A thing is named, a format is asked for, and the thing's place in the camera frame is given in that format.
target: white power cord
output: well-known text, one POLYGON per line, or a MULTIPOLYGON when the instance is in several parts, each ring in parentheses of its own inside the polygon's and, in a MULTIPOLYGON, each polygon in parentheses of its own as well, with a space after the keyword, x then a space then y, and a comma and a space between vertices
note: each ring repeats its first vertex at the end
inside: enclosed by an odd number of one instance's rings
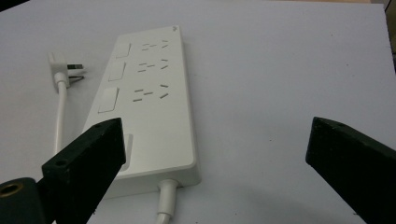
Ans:
POLYGON ((178 182, 173 179, 165 179, 160 182, 160 201, 158 204, 158 216, 155 224, 168 224, 175 213, 176 188, 178 182))
POLYGON ((59 92, 59 104, 58 104, 58 115, 56 117, 56 130, 55 130, 55 149, 54 154, 57 154, 62 150, 62 141, 64 134, 64 108, 67 99, 67 88, 63 81, 58 82, 58 92, 59 92))

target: power cord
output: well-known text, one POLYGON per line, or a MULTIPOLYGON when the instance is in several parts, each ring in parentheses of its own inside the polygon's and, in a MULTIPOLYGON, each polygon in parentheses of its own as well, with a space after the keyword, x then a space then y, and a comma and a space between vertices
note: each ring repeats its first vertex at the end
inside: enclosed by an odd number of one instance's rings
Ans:
POLYGON ((82 69, 82 64, 67 64, 65 57, 62 53, 49 53, 49 68, 53 77, 55 89, 59 93, 58 114, 56 118, 55 130, 55 147, 54 154, 62 150, 62 141, 64 133, 64 109, 67 100, 67 88, 70 87, 70 78, 83 79, 83 76, 68 75, 68 70, 82 69))
POLYGON ((173 179, 165 179, 160 182, 160 201, 158 204, 158 216, 155 224, 168 224, 175 213, 176 188, 178 182, 173 179))

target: white table surface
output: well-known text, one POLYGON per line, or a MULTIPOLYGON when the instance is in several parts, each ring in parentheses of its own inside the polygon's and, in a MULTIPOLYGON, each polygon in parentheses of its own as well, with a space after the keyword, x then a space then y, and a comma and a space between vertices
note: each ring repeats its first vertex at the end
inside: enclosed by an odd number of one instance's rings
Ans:
MULTIPOLYGON (((47 52, 83 63, 64 144, 82 131, 118 35, 182 28, 203 181, 172 223, 364 223, 305 163, 314 116, 396 148, 381 5, 32 0, 0 12, 0 182, 42 177, 58 95, 47 52)), ((153 223, 158 193, 102 201, 89 223, 153 223)))

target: white power strip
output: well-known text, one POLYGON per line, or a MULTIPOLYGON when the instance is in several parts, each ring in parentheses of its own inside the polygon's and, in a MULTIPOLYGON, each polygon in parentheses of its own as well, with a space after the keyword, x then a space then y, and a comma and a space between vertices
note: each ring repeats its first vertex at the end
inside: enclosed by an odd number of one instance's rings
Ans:
POLYGON ((105 198, 200 182, 181 33, 171 26, 119 36, 84 132, 121 118, 127 162, 105 198))

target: white plug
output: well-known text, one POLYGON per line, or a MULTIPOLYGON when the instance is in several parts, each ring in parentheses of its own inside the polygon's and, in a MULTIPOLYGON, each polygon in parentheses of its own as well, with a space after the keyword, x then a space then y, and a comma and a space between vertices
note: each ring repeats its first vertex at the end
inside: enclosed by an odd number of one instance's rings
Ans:
POLYGON ((55 89, 58 89, 58 83, 64 82, 66 88, 70 87, 70 76, 68 75, 68 70, 71 69, 82 69, 82 64, 67 64, 66 58, 60 52, 52 52, 48 54, 49 56, 49 68, 50 73, 54 80, 55 89))

